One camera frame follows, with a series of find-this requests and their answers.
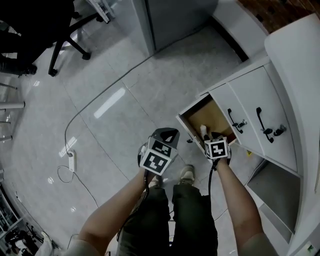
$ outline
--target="person's right arm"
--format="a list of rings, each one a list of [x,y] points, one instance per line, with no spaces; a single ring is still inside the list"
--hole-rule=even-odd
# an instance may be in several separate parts
[[[263,234],[256,203],[230,169],[225,158],[217,164],[226,204],[231,217],[238,251],[253,236]]]

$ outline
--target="white electrical outlet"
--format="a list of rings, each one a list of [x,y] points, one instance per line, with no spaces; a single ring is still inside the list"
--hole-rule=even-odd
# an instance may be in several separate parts
[[[69,156],[69,170],[74,173],[76,171],[76,152],[70,149],[68,153],[72,155]]]

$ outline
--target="forearm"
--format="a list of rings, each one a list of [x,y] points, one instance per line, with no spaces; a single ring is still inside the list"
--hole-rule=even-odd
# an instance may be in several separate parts
[[[241,248],[252,236],[263,233],[256,203],[225,161],[217,165],[222,188],[231,217],[235,239]]]
[[[128,184],[91,214],[78,239],[89,242],[104,255],[109,242],[130,215],[144,189],[144,169],[140,169]]]

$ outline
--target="person's left arm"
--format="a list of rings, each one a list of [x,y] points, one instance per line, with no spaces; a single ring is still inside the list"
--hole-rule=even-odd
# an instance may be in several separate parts
[[[137,204],[145,189],[145,170],[129,181],[118,193],[95,210],[84,223],[77,239],[91,244],[101,256],[105,255],[110,241],[117,234]],[[154,174],[148,175],[148,182]]]

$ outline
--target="cabinet handle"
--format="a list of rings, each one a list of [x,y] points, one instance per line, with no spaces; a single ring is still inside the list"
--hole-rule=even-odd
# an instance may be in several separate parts
[[[287,130],[287,127],[285,127],[283,124],[280,125],[279,129],[276,129],[273,133],[274,136],[280,136]]]
[[[231,108],[228,108],[228,114],[229,114],[229,117],[230,117],[230,119],[231,119],[231,121],[232,121],[232,126],[235,127],[236,130],[237,130],[239,133],[242,134],[244,131],[238,129],[238,125],[239,125],[239,124],[238,124],[237,122],[234,122],[234,120],[232,119],[232,117],[231,117],[231,115],[230,115],[231,112],[232,112]]]
[[[272,133],[272,129],[268,128],[268,129],[265,129],[264,127],[264,124],[262,123],[262,120],[261,120],[261,117],[260,117],[260,113],[261,113],[261,107],[257,107],[256,108],[256,114],[259,118],[259,121],[260,121],[260,124],[262,126],[262,129],[263,129],[263,133],[265,134],[266,138],[268,139],[268,141],[270,143],[273,143],[274,142],[274,138],[269,138],[268,134],[271,134]]]

